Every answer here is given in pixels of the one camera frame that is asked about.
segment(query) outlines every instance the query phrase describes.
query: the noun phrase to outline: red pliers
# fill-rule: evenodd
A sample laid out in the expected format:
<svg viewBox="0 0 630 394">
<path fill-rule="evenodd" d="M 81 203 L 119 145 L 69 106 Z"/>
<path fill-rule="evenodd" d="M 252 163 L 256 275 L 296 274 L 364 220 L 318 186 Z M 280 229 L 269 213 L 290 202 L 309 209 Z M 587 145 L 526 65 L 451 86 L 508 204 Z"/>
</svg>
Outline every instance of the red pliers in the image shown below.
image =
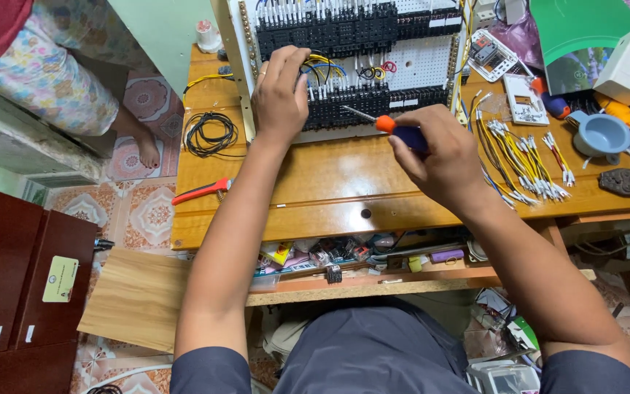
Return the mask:
<svg viewBox="0 0 630 394">
<path fill-rule="evenodd" d="M 230 186 L 234 178 L 223 178 L 215 183 L 206 184 L 205 186 L 197 187 L 196 189 L 191 189 L 188 192 L 184 192 L 179 194 L 177 197 L 174 197 L 171 200 L 172 205 L 181 204 L 184 201 L 193 200 L 194 198 L 205 196 L 206 194 L 215 193 L 218 195 L 218 201 L 223 202 L 225 198 L 226 191 L 230 190 Z"/>
</svg>

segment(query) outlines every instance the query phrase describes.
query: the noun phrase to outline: screwdriver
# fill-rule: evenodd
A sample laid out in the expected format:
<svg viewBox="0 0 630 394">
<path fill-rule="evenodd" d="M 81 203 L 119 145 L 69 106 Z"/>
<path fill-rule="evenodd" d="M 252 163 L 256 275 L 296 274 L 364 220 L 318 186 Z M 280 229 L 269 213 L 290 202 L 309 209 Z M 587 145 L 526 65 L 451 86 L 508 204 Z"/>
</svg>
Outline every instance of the screwdriver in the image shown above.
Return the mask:
<svg viewBox="0 0 630 394">
<path fill-rule="evenodd" d="M 398 126 L 396 125 L 396 121 L 394 121 L 393 118 L 389 117 L 388 115 L 382 115 L 374 118 L 367 113 L 357 111 L 356 109 L 348 107 L 346 105 L 342 105 L 342 108 L 352 113 L 355 113 L 363 119 L 367 119 L 368 121 L 375 123 L 376 130 L 387 132 L 388 134 L 397 136 L 398 138 L 403 140 L 408 147 L 413 148 L 416 151 L 427 152 L 429 150 L 427 140 L 424 138 L 422 131 L 419 130 L 419 127 Z"/>
</svg>

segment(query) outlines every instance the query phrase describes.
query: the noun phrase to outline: relay module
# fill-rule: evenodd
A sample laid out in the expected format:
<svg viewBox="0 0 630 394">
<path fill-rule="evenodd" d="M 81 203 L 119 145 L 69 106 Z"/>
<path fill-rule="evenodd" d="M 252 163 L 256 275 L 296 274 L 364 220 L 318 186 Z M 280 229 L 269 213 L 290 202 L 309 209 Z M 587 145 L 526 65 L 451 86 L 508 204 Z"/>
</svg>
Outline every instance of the relay module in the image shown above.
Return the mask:
<svg viewBox="0 0 630 394">
<path fill-rule="evenodd" d="M 310 115 L 296 142 L 380 133 L 343 105 L 371 116 L 455 105 L 466 31 L 453 0 L 227 3 L 250 94 L 275 50 L 295 45 L 317 56 L 301 67 Z"/>
</svg>

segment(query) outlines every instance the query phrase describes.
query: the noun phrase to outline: white perforated board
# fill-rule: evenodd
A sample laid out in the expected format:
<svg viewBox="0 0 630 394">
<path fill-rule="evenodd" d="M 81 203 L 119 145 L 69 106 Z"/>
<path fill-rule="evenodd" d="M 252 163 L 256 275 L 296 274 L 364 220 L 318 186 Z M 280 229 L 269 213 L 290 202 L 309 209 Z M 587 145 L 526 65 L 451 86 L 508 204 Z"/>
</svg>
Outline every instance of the white perforated board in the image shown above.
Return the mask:
<svg viewBox="0 0 630 394">
<path fill-rule="evenodd" d="M 349 0 L 326 0 L 333 1 L 337 4 L 337 1 L 349 1 Z M 359 4 L 366 4 L 367 0 L 351 0 L 359 1 Z M 456 2 L 452 0 L 399 0 L 396 1 L 398 7 L 398 13 L 409 13 L 415 11 L 427 11 L 434 8 L 449 8 L 455 7 Z M 252 31 L 252 37 L 256 40 L 256 5 L 257 0 L 245 0 L 246 11 L 249 18 L 249 24 Z M 376 1 L 371 0 L 371 4 L 380 4 L 389 1 Z M 258 48 L 258 44 L 252 45 L 246 42 L 244 36 L 244 27 L 241 24 L 240 16 L 240 2 L 239 0 L 228 0 L 230 6 L 230 13 L 232 15 L 232 23 L 235 31 L 237 32 L 237 40 L 240 47 L 240 53 L 242 57 L 242 64 L 244 67 L 245 75 L 247 76 L 247 86 L 250 94 L 254 90 L 255 81 L 251 78 L 251 65 L 254 62 L 257 67 L 261 67 L 261 61 L 259 59 L 252 60 L 249 58 L 249 53 L 252 50 Z M 315 1 L 310 0 L 307 3 L 301 3 L 304 11 L 316 12 Z M 461 42 L 465 39 L 465 28 L 461 30 Z M 451 56 L 452 49 L 452 36 L 439 36 L 428 37 L 423 39 L 411 39 L 411 40 L 399 40 L 390 53 L 374 55 L 372 64 L 380 65 L 385 60 L 390 60 L 396 63 L 398 71 L 396 73 L 386 73 L 386 77 L 383 80 L 387 82 L 390 90 L 401 90 L 408 88 L 417 88 L 424 86 L 443 85 L 448 83 L 448 88 L 452 89 L 455 81 L 447 81 L 448 65 Z M 369 65 L 371 59 L 368 57 L 345 58 L 345 59 L 333 59 L 333 62 L 342 66 L 347 74 L 347 79 L 343 78 L 331 78 L 330 84 L 338 86 L 340 83 L 352 85 L 352 84 L 374 84 L 375 81 L 361 80 L 356 76 L 354 71 L 355 63 L 360 67 L 363 65 Z M 460 67 L 460 55 L 456 61 L 456 70 Z M 311 86 L 316 86 L 316 78 L 313 73 L 309 73 L 309 82 Z M 364 135 L 376 135 L 381 132 L 375 130 L 371 125 L 357 125 L 349 126 L 347 128 L 338 128 L 335 130 L 310 130 L 302 132 L 295 141 L 300 142 L 313 142 L 322 141 L 326 139 L 337 138 L 349 138 L 360 137 Z"/>
</svg>

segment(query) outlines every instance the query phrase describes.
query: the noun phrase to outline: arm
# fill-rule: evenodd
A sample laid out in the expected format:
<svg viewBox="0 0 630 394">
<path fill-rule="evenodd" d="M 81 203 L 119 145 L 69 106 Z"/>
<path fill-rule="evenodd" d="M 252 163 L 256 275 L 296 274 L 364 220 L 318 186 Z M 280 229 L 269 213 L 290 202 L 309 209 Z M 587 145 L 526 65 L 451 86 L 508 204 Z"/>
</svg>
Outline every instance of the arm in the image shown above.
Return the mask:
<svg viewBox="0 0 630 394">
<path fill-rule="evenodd" d="M 193 260 L 174 340 L 174 358 L 223 346 L 247 358 L 244 305 L 276 175 L 308 116 L 300 65 L 310 49 L 285 47 L 260 70 L 252 96 L 257 137 Z"/>
<path fill-rule="evenodd" d="M 420 126 L 432 152 L 422 162 L 402 140 L 391 137 L 396 160 L 420 190 L 461 219 L 480 242 L 541 341 L 541 354 L 594 351 L 630 367 L 630 341 L 599 292 L 485 184 L 475 137 L 441 105 L 396 121 Z"/>
</svg>

